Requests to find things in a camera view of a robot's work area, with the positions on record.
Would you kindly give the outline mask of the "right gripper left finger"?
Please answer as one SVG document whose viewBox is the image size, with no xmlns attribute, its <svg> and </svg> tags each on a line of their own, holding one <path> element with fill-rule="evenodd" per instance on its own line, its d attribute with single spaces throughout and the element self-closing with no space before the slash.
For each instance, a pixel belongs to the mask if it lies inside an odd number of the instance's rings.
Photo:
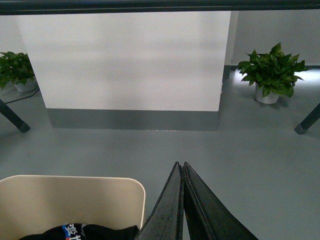
<svg viewBox="0 0 320 240">
<path fill-rule="evenodd" d="M 175 162 L 159 198 L 136 240 L 181 240 L 184 224 L 182 167 Z"/>
</svg>

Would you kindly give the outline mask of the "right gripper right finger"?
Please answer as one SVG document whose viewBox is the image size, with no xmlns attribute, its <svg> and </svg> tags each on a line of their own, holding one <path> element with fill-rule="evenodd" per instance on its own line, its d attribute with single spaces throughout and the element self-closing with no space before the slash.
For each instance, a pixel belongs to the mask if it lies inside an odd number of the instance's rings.
<svg viewBox="0 0 320 240">
<path fill-rule="evenodd" d="M 256 240 L 188 162 L 182 168 L 184 212 L 191 240 Z"/>
</svg>

